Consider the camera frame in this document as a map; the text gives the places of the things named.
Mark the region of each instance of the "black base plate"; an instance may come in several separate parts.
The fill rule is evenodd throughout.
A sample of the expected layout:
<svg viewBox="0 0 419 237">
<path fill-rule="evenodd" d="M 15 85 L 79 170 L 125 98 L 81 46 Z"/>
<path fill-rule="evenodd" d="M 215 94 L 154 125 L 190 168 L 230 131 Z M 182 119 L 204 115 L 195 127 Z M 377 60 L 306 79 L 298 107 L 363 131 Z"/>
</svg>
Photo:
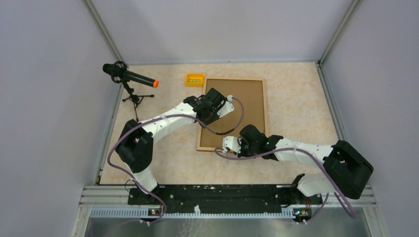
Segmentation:
<svg viewBox="0 0 419 237">
<path fill-rule="evenodd" d="M 277 185 L 159 185 L 153 193 L 166 203 L 167 213 L 193 213 L 196 205 L 201 213 L 279 213 L 281 206 L 306 204 L 308 199 L 296 188 Z M 160 205 L 138 188 L 129 194 L 129 205 Z M 321 197 L 309 199 L 322 203 Z"/>
</svg>

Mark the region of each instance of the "wooden frame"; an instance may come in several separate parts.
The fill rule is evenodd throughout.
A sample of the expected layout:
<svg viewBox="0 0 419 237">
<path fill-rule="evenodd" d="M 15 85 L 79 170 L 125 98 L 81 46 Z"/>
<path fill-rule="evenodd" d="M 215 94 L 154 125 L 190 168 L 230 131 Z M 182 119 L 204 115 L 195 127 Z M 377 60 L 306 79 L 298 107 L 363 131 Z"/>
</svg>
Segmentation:
<svg viewBox="0 0 419 237">
<path fill-rule="evenodd" d="M 208 78 L 208 79 L 205 79 L 205 81 L 204 81 L 204 86 L 202 88 L 202 94 L 203 95 L 205 95 L 205 93 L 206 93 L 207 81 L 208 80 L 258 80 L 258 81 L 262 81 L 263 116 L 264 116 L 264 124 L 265 124 L 265 135 L 267 137 L 269 137 L 268 103 L 267 103 L 266 81 L 265 81 L 265 79 L 263 79 L 263 78 Z M 196 150 L 197 151 L 204 151 L 204 152 L 213 152 L 215 147 L 203 147 L 203 146 L 201 146 L 201 136 L 202 136 L 202 127 L 199 127 L 198 128 L 198 138 L 197 138 Z"/>
</svg>

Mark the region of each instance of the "microphone stand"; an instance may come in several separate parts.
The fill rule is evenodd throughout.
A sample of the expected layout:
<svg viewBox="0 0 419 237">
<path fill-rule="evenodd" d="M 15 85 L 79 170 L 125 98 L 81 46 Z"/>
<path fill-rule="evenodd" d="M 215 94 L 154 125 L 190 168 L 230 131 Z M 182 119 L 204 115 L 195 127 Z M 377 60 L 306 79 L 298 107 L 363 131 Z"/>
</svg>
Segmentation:
<svg viewBox="0 0 419 237">
<path fill-rule="evenodd" d="M 132 101 L 132 103 L 134 104 L 135 119 L 136 119 L 137 122 L 139 122 L 138 114 L 137 114 L 138 106 L 141 104 L 141 101 L 143 101 L 144 97 L 154 97 L 154 95 L 135 95 L 135 94 L 133 94 L 134 89 L 131 88 L 125 80 L 122 80 L 122 85 L 124 86 L 125 90 L 129 94 L 129 96 L 127 98 L 122 99 L 122 102 L 125 102 L 127 100 Z"/>
</svg>

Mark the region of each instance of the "cork board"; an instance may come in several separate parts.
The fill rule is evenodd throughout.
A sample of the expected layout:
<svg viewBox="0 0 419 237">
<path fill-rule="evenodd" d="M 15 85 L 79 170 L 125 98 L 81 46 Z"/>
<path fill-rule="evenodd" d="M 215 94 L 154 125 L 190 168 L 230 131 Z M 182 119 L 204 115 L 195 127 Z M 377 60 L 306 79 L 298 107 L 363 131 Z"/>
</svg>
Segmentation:
<svg viewBox="0 0 419 237">
<path fill-rule="evenodd" d="M 203 94 L 211 88 L 215 88 L 224 96 L 233 95 L 238 98 L 245 107 L 245 116 L 240 126 L 228 135 L 215 135 L 206 129 L 198 129 L 197 151 L 214 151 L 216 147 L 222 146 L 222 139 L 225 136 L 239 137 L 243 127 L 249 124 L 256 126 L 259 131 L 269 136 L 269 122 L 267 116 L 266 86 L 264 79 L 247 78 L 210 78 L 206 79 L 203 87 Z M 217 132 L 225 132 L 233 128 L 242 114 L 240 104 L 233 101 L 234 111 L 222 119 L 210 124 L 209 127 Z"/>
</svg>

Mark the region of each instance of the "cable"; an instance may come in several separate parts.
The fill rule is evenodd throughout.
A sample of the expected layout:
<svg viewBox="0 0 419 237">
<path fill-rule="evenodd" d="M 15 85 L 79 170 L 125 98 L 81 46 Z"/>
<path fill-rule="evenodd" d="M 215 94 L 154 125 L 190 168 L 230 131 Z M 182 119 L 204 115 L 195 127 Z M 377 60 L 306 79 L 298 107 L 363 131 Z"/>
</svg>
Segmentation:
<svg viewBox="0 0 419 237">
<path fill-rule="evenodd" d="M 342 191 L 340 190 L 340 188 L 336 185 L 336 183 L 333 181 L 333 179 L 330 177 L 330 175 L 326 172 L 326 170 L 324 169 L 324 167 L 322 166 L 322 164 L 320 164 L 320 162 L 308 151 L 300 149 L 300 148 L 291 148 L 291 147 L 287 147 L 287 148 L 280 148 L 280 149 L 276 149 L 273 151 L 269 151 L 269 152 L 265 152 L 262 154 L 258 154 L 256 156 L 251 156 L 251 157 L 244 157 L 244 158 L 233 158 L 233 157 L 227 157 L 224 156 L 222 154 L 220 154 L 218 151 L 220 151 L 222 148 L 216 148 L 214 151 L 215 153 L 222 158 L 225 159 L 229 159 L 229 160 L 248 160 L 248 159 L 254 159 L 257 157 L 262 157 L 262 156 L 266 156 L 275 152 L 283 152 L 283 151 L 298 151 L 301 153 L 304 153 L 306 155 L 308 155 L 313 161 L 314 163 L 316 163 L 316 165 L 319 167 L 319 169 L 325 174 L 325 176 L 327 177 L 327 179 L 331 182 L 331 184 L 333 185 L 333 187 L 336 189 L 337 193 L 339 194 L 339 196 L 343 199 L 343 201 L 345 202 L 346 206 L 343 204 L 343 202 L 340 200 L 340 198 L 337 196 L 337 193 L 335 193 L 335 196 L 337 198 L 337 200 L 339 201 L 339 203 L 342 205 L 342 208 L 346 211 L 346 213 L 348 213 L 348 215 L 350 217 L 352 217 L 353 219 L 356 218 L 356 213 L 354 208 L 352 207 L 352 205 L 349 203 L 348 199 L 345 197 L 345 195 L 343 195 Z"/>
<path fill-rule="evenodd" d="M 242 123 L 243 118 L 245 117 L 245 106 L 243 105 L 243 103 L 240 100 L 238 100 L 237 98 L 235 98 L 235 97 L 232 97 L 232 98 L 233 98 L 233 100 L 239 102 L 240 107 L 242 107 L 242 115 L 240 116 L 239 122 L 232 129 L 230 129 L 230 130 L 228 130 L 226 132 L 217 132 L 216 135 L 227 135 L 230 132 L 236 130 L 240 126 L 240 124 Z"/>
<path fill-rule="evenodd" d="M 329 194 L 326 194 L 326 197 L 322 203 L 322 205 L 320 206 L 320 208 L 316 211 L 316 213 L 314 213 L 314 215 L 311 216 L 310 219 L 306 220 L 305 223 L 308 224 L 309 222 L 313 221 L 313 219 L 320 213 L 320 211 L 323 209 L 323 207 L 325 206 L 327 199 L 329 198 Z"/>
<path fill-rule="evenodd" d="M 234 100 L 236 100 L 237 102 L 239 102 L 239 104 L 240 104 L 240 106 L 242 107 L 242 116 L 241 116 L 241 118 L 240 118 L 240 120 L 239 120 L 239 123 L 233 128 L 233 130 L 234 129 L 236 129 L 237 127 L 239 127 L 240 126 L 240 124 L 242 123 L 242 121 L 243 121 L 243 117 L 244 117 L 244 106 L 243 106 L 243 103 L 239 100 L 239 99 L 237 99 L 237 98 L 235 98 L 235 97 L 233 97 L 233 99 Z M 195 120 L 196 122 L 198 122 L 202 127 L 204 127 L 204 128 L 206 128 L 209 132 L 211 132 L 211 133 L 214 133 L 214 134 L 217 134 L 217 132 L 215 132 L 214 130 L 212 130 L 211 128 L 209 128 L 208 126 L 206 126 L 201 120 L 199 120 L 199 119 L 197 119 L 196 117 L 193 117 L 193 116 L 190 116 L 190 115 L 167 115 L 166 116 L 166 118 L 175 118 L 175 117 L 184 117 L 184 118 L 190 118 L 190 119 L 193 119 L 193 120 Z M 156 196 L 154 193 L 152 193 L 152 192 L 150 192 L 150 191 L 148 191 L 148 190 L 146 190 L 136 179 L 135 179 L 135 177 L 134 177 L 134 175 L 133 174 L 131 174 L 131 172 L 129 172 L 128 170 L 126 170 L 126 169 L 124 169 L 124 168 L 122 168 L 122 167 L 120 167 L 120 166 L 118 166 L 118 165 L 115 165 L 115 164 L 113 164 L 112 162 L 111 162 L 111 156 L 112 156 L 112 154 L 113 154 L 113 152 L 116 150 L 116 148 L 119 146 L 119 144 L 124 140 L 124 139 L 126 139 L 131 133 L 133 133 L 134 131 L 136 131 L 136 130 L 138 130 L 138 129 L 140 129 L 140 128 L 142 128 L 143 126 L 146 126 L 146 125 L 148 125 L 148 124 L 151 124 L 151 123 L 153 123 L 153 122 L 157 122 L 157 121 L 160 121 L 160 120 L 162 120 L 163 118 L 162 117 L 158 117 L 158 118 L 154 118 L 154 119 L 151 119 L 151 120 L 149 120 L 149 121 L 146 121 L 146 122 L 144 122 L 144 123 L 141 123 L 141 124 L 139 124 L 139 125 L 137 125 L 137 126 L 135 126 L 134 128 L 132 128 L 131 130 L 129 130 L 128 132 L 126 132 L 122 137 L 120 137 L 120 139 L 115 143 L 115 145 L 112 147 L 112 149 L 110 150 L 110 152 L 109 152 L 109 154 L 108 154 L 108 156 L 107 156 L 107 158 L 106 158 L 106 161 L 107 161 L 107 163 L 109 164 L 109 166 L 111 166 L 111 167 L 113 167 L 113 168 L 115 168 L 115 169 L 119 169 L 120 171 L 123 171 L 123 172 L 125 172 L 126 174 L 128 174 L 130 177 L 131 177 L 131 179 L 135 182 L 135 184 L 138 186 L 138 188 L 139 189 L 141 189 L 143 192 L 145 192 L 145 193 L 147 193 L 147 194 L 149 194 L 150 196 L 152 196 L 152 197 L 154 197 L 155 199 L 157 199 L 162 205 L 163 205 L 163 212 L 161 213 L 161 215 L 156 219 L 156 220 L 154 220 L 154 221 L 152 221 L 152 222 L 150 222 L 149 224 L 150 225 L 152 225 L 152 224 L 154 224 L 154 223 L 156 223 L 156 222 L 158 222 L 158 221 L 160 221 L 161 220 L 161 218 L 166 214 L 166 211 L 167 211 L 167 206 L 166 206 L 166 203 L 161 199 L 161 198 L 159 198 L 158 196 Z M 108 236 L 110 233 L 112 233 L 113 231 L 115 231 L 117 228 L 119 228 L 120 226 L 122 226 L 122 225 L 124 225 L 124 224 L 126 224 L 126 223 L 129 223 L 129 222 L 132 222 L 132 221 L 138 221 L 137 219 L 134 219 L 134 220 L 129 220 L 129 221 L 126 221 L 126 222 L 123 222 L 123 223 L 121 223 L 121 224 L 119 224 L 119 225 L 117 225 L 115 228 L 113 228 L 112 230 L 110 230 L 108 233 L 106 233 L 105 234 L 105 236 Z"/>
<path fill-rule="evenodd" d="M 125 190 L 129 193 L 129 191 L 128 191 L 128 189 L 126 189 L 126 184 L 130 181 L 130 180 L 132 180 L 132 179 L 128 179 L 126 182 L 125 182 L 125 184 L 124 184 L 124 188 L 125 188 Z"/>
</svg>

